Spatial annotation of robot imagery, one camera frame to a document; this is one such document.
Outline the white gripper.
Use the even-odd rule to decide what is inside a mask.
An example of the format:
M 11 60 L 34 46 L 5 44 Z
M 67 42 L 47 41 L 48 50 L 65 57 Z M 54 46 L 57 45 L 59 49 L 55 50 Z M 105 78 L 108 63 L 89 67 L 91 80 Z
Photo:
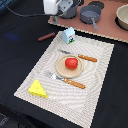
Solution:
M 73 5 L 73 0 L 43 0 L 44 13 L 52 17 L 53 23 L 58 23 L 58 17 L 64 15 Z

